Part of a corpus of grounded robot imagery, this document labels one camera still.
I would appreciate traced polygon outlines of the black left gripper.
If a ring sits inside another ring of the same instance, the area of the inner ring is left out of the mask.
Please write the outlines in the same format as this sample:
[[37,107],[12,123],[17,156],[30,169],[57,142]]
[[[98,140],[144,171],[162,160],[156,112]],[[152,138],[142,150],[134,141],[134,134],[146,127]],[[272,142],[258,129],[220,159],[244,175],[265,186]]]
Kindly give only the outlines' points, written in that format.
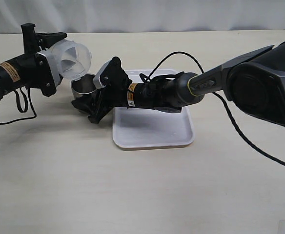
[[24,54],[17,58],[21,81],[27,89],[39,89],[44,96],[49,97],[55,94],[57,89],[53,86],[50,87],[49,83],[47,86],[44,85],[45,79],[41,76],[35,54],[47,50],[55,43],[67,38],[67,34],[64,32],[37,33],[33,23],[21,25],[21,31]]

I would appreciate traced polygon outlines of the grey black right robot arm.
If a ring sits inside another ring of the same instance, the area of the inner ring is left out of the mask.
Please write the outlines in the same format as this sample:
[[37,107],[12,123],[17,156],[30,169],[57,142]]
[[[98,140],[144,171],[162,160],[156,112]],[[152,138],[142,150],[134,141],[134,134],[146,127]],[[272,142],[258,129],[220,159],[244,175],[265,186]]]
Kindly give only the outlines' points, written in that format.
[[95,92],[72,101],[73,106],[99,123],[115,107],[179,113],[223,91],[244,113],[285,127],[285,42],[233,58],[200,75],[191,72],[145,75],[133,82],[113,57],[95,75]]

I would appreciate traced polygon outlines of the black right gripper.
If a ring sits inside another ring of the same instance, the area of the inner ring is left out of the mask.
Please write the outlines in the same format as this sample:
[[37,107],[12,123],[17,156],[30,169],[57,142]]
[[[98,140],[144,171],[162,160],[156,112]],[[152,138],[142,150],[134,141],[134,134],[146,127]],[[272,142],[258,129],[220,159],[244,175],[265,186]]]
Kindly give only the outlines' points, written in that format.
[[132,80],[128,77],[119,57],[113,57],[103,75],[107,86],[97,89],[98,94],[92,97],[78,97],[71,101],[74,108],[89,114],[91,123],[98,124],[114,107],[127,107],[127,91]]

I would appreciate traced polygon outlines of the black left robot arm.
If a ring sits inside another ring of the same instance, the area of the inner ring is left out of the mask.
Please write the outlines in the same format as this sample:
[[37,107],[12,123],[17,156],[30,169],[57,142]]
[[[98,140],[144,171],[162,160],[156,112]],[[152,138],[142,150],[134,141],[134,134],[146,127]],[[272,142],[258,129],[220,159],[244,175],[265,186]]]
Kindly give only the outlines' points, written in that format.
[[35,24],[21,25],[24,53],[0,63],[0,101],[4,95],[21,87],[40,89],[49,97],[62,81],[52,54],[47,51],[67,38],[64,32],[37,33]]

